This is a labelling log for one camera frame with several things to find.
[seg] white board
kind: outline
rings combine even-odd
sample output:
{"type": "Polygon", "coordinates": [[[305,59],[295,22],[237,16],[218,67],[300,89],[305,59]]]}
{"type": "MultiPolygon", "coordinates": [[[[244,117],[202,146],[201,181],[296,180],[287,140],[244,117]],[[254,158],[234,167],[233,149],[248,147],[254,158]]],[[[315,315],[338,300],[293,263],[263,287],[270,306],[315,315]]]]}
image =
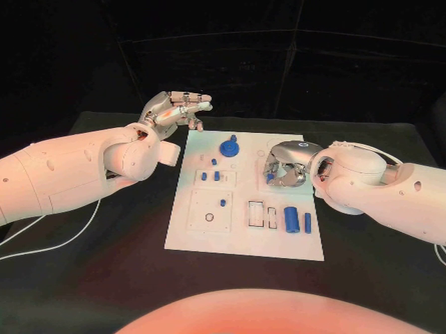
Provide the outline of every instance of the white board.
{"type": "Polygon", "coordinates": [[[310,182],[306,180],[296,188],[276,187],[266,185],[263,177],[272,146],[293,140],[300,141],[302,136],[189,131],[165,249],[323,260],[310,182]],[[231,134],[236,135],[238,154],[228,158],[220,154],[220,143],[231,134]],[[214,180],[215,171],[220,172],[218,181],[214,180]],[[248,206],[248,202],[261,203],[263,226],[260,204],[248,206]],[[299,233],[286,232],[284,207],[297,210],[299,233]],[[248,211],[256,215],[253,226],[248,226],[248,211]],[[306,212],[312,218],[310,234],[305,233],[306,212]]]}

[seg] table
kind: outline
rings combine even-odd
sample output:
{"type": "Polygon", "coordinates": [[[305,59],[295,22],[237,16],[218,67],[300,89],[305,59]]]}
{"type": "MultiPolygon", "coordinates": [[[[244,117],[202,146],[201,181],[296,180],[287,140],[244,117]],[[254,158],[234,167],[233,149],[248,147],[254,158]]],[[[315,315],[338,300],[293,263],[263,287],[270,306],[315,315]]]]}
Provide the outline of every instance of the table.
{"type": "MultiPolygon", "coordinates": [[[[71,133],[125,126],[138,115],[83,112],[71,133]]],[[[433,165],[408,124],[201,118],[220,131],[302,134],[375,146],[403,161],[433,165]]],[[[184,149],[187,128],[168,141],[184,149]]],[[[102,199],[84,233],[64,247],[0,262],[0,332],[110,333],[142,314],[218,289],[286,289],[318,294],[446,333],[446,268],[433,246],[344,215],[315,199],[323,262],[164,250],[179,161],[102,199]]],[[[0,256],[53,246],[84,225],[94,204],[47,216],[0,256]]],[[[20,230],[25,219],[11,226],[20,230]]]]}

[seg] small blue part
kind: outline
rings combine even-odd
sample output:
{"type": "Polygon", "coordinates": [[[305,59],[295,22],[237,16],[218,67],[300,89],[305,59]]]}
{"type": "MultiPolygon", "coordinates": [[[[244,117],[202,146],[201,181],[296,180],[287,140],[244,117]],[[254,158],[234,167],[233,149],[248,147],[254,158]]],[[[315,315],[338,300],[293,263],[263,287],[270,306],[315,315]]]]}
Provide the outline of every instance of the small blue part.
{"type": "Polygon", "coordinates": [[[299,233],[297,210],[295,207],[284,207],[284,224],[287,233],[299,233]]]}
{"type": "Polygon", "coordinates": [[[310,214],[305,213],[305,233],[310,233],[310,214]]]}
{"type": "Polygon", "coordinates": [[[273,174],[267,174],[266,176],[266,184],[269,183],[269,181],[274,178],[274,175],[273,174]]]}
{"type": "Polygon", "coordinates": [[[238,145],[236,142],[236,136],[231,135],[230,136],[230,140],[223,141],[223,143],[220,144],[220,154],[230,158],[234,157],[234,155],[238,153],[238,145]]]}

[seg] black tablecloth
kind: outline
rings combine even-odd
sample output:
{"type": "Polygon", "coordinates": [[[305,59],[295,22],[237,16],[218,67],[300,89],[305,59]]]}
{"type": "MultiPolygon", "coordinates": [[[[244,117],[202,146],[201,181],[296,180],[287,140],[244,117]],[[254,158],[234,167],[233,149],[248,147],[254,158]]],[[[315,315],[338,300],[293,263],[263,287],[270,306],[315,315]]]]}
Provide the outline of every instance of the black tablecloth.
{"type": "MultiPolygon", "coordinates": [[[[81,113],[71,133],[125,126],[138,115],[81,113]]],[[[202,118],[208,130],[302,134],[375,146],[405,162],[433,164],[411,125],[202,118]]],[[[168,141],[184,149],[187,128],[168,141]]],[[[446,268],[433,246],[344,215],[315,199],[325,261],[164,250],[179,161],[100,201],[87,230],[64,247],[0,262],[0,332],[109,333],[164,304],[218,289],[286,289],[365,306],[446,333],[446,268]]],[[[58,244],[94,204],[51,215],[0,256],[58,244]]],[[[12,224],[11,233],[32,219],[12,224]]]]}

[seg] white robotic arm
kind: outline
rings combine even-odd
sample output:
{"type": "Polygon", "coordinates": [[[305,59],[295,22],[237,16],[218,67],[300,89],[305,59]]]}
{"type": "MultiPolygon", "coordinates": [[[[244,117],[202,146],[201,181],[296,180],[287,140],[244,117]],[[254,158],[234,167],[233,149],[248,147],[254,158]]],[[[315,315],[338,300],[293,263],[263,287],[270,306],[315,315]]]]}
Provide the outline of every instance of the white robotic arm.
{"type": "Polygon", "coordinates": [[[139,122],[31,144],[0,159],[0,225],[73,210],[145,180],[156,163],[174,166],[179,147],[162,141],[176,124],[201,131],[194,117],[210,96],[161,92],[139,122]]]}
{"type": "Polygon", "coordinates": [[[266,160],[267,184],[299,186],[309,175],[315,196],[345,214],[365,213],[413,237],[446,246],[446,170],[388,165],[367,145],[333,142],[326,149],[300,141],[277,144],[266,160]],[[286,170],[276,177],[277,166],[286,170]]]}

